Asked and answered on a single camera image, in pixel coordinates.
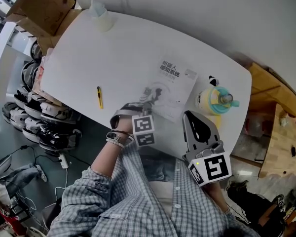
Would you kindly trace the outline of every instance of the paper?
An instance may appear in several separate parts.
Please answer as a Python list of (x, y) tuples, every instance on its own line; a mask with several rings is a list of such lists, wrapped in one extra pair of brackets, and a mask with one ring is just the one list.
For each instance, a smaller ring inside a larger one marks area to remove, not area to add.
[(152, 80), (144, 88), (140, 101), (150, 102), (154, 113), (176, 122), (194, 87), (197, 73), (186, 62), (171, 56), (164, 56), (152, 71)]

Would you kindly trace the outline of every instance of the power outlet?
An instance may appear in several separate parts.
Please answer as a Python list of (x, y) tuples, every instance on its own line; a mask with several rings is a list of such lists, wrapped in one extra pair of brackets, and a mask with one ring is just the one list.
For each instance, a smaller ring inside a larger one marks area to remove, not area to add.
[(69, 168), (66, 157), (64, 154), (59, 154), (58, 159), (61, 160), (60, 164), (61, 164), (62, 168)]

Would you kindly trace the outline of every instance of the sneaker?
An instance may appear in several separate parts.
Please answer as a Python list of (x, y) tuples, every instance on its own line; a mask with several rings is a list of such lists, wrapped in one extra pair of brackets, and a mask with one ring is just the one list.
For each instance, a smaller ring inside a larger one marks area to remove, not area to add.
[(240, 190), (240, 189), (243, 189), (243, 188), (246, 189), (248, 182), (249, 182), (248, 180), (243, 181), (242, 183), (237, 183), (237, 182), (230, 181), (228, 187), (226, 188), (226, 190), (228, 191), (228, 189), (230, 187), (235, 187), (237, 191)]
[(45, 173), (44, 173), (43, 169), (41, 168), (41, 166), (36, 165), (35, 168), (37, 168), (39, 170), (41, 180), (43, 180), (44, 182), (47, 182), (47, 176), (45, 175)]

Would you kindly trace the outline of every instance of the plaid shirt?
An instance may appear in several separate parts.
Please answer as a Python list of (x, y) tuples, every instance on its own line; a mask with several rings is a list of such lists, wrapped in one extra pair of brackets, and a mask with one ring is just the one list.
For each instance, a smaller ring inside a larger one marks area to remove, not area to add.
[(185, 164), (176, 160), (172, 217), (164, 212), (145, 176), (134, 143), (115, 164), (112, 178), (90, 168), (66, 188), (62, 210), (48, 237), (87, 233), (93, 237), (222, 236), (227, 228), (239, 228), (245, 236), (258, 236), (224, 214), (200, 189)]

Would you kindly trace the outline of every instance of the cable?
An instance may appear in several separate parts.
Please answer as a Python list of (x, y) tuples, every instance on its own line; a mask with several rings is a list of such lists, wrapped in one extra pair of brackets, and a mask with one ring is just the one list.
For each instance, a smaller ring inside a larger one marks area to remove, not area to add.
[(28, 146), (28, 145), (23, 145), (23, 146), (19, 147), (17, 150), (13, 151), (12, 153), (10, 153), (10, 154), (8, 154), (8, 155), (2, 157), (2, 158), (0, 159), (0, 161), (1, 161), (2, 159), (6, 158), (7, 156), (11, 156), (11, 155), (13, 155), (15, 152), (17, 152), (17, 151), (19, 151), (19, 150), (24, 150), (24, 149), (27, 149), (27, 148), (32, 148), (32, 150), (33, 150), (33, 154), (34, 154), (34, 157), (35, 157), (35, 150), (34, 150), (34, 148), (31, 147), (31, 146)]
[(37, 210), (37, 207), (36, 207), (36, 205), (35, 205), (35, 203), (33, 202), (33, 200), (31, 200), (30, 198), (28, 198), (28, 197), (23, 197), (21, 194), (19, 194), (19, 193), (17, 193), (21, 198), (24, 198), (24, 199), (28, 199), (29, 201), (31, 201), (32, 203), (33, 203), (33, 205), (35, 206), (35, 208), (33, 208), (33, 207), (30, 207), (30, 210), (29, 210), (29, 213), (31, 214), (31, 216), (34, 218), (34, 220), (36, 221), (36, 223), (40, 226), (40, 227), (42, 227), (44, 230), (46, 230), (47, 232), (49, 231), (46, 227), (44, 227), (42, 224), (41, 224), (41, 222), (39, 221), (39, 219), (37, 218), (37, 217), (35, 217), (34, 216), (34, 214), (32, 213), (32, 210), (34, 210), (34, 211), (36, 211)]
[(5, 184), (6, 182), (9, 182), (9, 183), (15, 185), (15, 186), (20, 190), (20, 186), (18, 186), (17, 184), (15, 184), (15, 183), (13, 183), (13, 182), (10, 182), (10, 181), (8, 181), (8, 180), (0, 180), (0, 182), (2, 182), (2, 181), (4, 181), (4, 186), (6, 186), (6, 184)]
[(229, 206), (229, 208), (233, 209), (245, 222), (247, 222), (247, 224), (250, 223), (247, 219), (245, 219), (244, 217), (242, 217), (234, 208), (232, 208), (227, 202), (226, 202), (226, 204)]
[(34, 160), (36, 159), (36, 155), (35, 155), (35, 149), (31, 146), (28, 146), (28, 148), (31, 148), (33, 150), (33, 155), (34, 155)]
[(87, 163), (86, 161), (83, 161), (83, 160), (79, 159), (79, 158), (76, 157), (76, 156), (73, 156), (73, 155), (71, 155), (71, 154), (69, 154), (69, 153), (66, 153), (66, 155), (71, 156), (72, 158), (75, 158), (76, 160), (78, 160), (78, 161), (80, 161), (80, 162), (82, 162), (82, 163), (84, 163), (84, 164), (87, 164), (88, 166), (91, 166), (89, 163)]
[(52, 159), (49, 158), (48, 156), (39, 155), (39, 156), (36, 156), (36, 157), (35, 157), (34, 165), (36, 165), (36, 161), (37, 161), (37, 159), (38, 159), (39, 157), (45, 157), (45, 158), (51, 160), (52, 162), (61, 162), (61, 160), (52, 160)]
[(68, 183), (68, 169), (66, 168), (66, 184), (65, 184), (65, 187), (56, 187), (55, 188), (55, 196), (56, 196), (56, 201), (58, 200), (58, 197), (57, 197), (57, 189), (65, 189), (67, 188), (67, 183)]
[(55, 205), (55, 204), (56, 204), (56, 203), (52, 203), (52, 204), (46, 206), (44, 209), (49, 208), (49, 207), (51, 207), (51, 206), (53, 206), (53, 205)]
[(45, 154), (47, 154), (47, 155), (49, 155), (51, 157), (57, 157), (58, 158), (60, 156), (59, 153), (55, 152), (55, 151), (45, 150), (44, 152), (45, 152)]

